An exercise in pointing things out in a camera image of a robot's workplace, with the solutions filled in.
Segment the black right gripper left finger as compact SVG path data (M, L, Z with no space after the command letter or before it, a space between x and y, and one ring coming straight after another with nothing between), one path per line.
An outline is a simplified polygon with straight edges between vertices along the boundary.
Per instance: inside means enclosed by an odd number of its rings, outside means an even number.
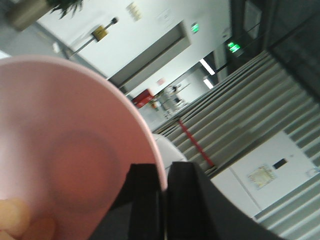
M163 195L157 167L131 164L115 201L90 240L163 240Z

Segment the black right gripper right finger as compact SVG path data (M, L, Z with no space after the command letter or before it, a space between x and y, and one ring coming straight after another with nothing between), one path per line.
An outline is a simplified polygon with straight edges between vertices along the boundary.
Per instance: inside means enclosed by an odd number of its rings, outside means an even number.
M170 240L280 239L233 205L196 163L172 163L167 210Z

